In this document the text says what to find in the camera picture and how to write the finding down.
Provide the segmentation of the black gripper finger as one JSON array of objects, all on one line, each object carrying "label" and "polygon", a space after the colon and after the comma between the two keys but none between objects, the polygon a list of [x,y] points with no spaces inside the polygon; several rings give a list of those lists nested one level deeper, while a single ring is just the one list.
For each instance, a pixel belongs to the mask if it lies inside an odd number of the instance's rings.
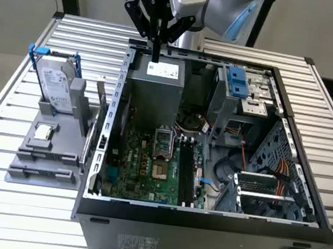
[{"label": "black gripper finger", "polygon": [[195,16],[185,16],[168,27],[168,22],[173,18],[173,16],[170,16],[170,12],[166,11],[163,13],[158,53],[160,53],[163,44],[175,42],[175,40],[195,23]]},{"label": "black gripper finger", "polygon": [[159,36],[159,17],[158,6],[159,3],[156,0],[149,0],[148,3],[148,15],[146,18],[144,12],[140,6],[141,0],[125,0],[125,9],[130,16],[135,27],[138,29],[139,34],[142,37],[146,37],[148,41],[152,43],[151,61],[158,62],[159,48],[160,48],[160,36]]}]

